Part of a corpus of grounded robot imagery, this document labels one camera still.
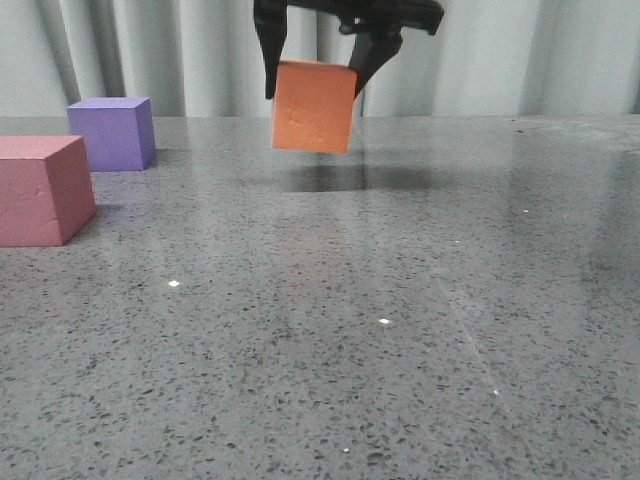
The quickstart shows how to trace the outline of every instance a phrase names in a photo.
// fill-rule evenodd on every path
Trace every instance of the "purple cube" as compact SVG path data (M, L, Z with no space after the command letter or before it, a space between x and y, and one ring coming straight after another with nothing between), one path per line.
M144 170L156 156L149 97L87 98L67 107L93 172Z

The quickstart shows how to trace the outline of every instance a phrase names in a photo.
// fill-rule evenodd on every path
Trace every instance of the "gray speckled countertop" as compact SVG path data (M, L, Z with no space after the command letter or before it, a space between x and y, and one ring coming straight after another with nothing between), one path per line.
M0 249L0 478L640 478L640 116L268 124Z

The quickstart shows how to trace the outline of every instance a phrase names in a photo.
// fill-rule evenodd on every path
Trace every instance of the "pink foam block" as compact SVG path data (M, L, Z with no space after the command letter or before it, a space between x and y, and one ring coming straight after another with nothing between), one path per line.
M81 136L0 137L0 246L64 245L95 212Z

